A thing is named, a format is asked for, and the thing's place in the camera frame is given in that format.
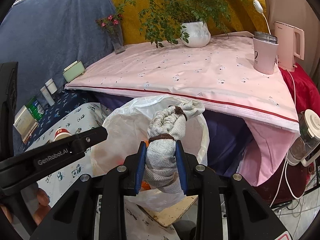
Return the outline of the person's left hand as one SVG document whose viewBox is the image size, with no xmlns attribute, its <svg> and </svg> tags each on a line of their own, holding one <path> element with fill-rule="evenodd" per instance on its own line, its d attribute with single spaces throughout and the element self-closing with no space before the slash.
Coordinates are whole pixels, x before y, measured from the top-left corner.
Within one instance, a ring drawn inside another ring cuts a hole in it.
<svg viewBox="0 0 320 240">
<path fill-rule="evenodd" d="M 36 197 L 38 201 L 37 210 L 33 214 L 33 219 L 37 225 L 39 225 L 44 217 L 48 214 L 51 207 L 49 206 L 49 197 L 43 189 L 38 188 L 36 191 Z M 1 204 L 1 209 L 7 217 L 8 221 L 13 223 L 13 216 L 10 213 L 9 209 Z"/>
</svg>

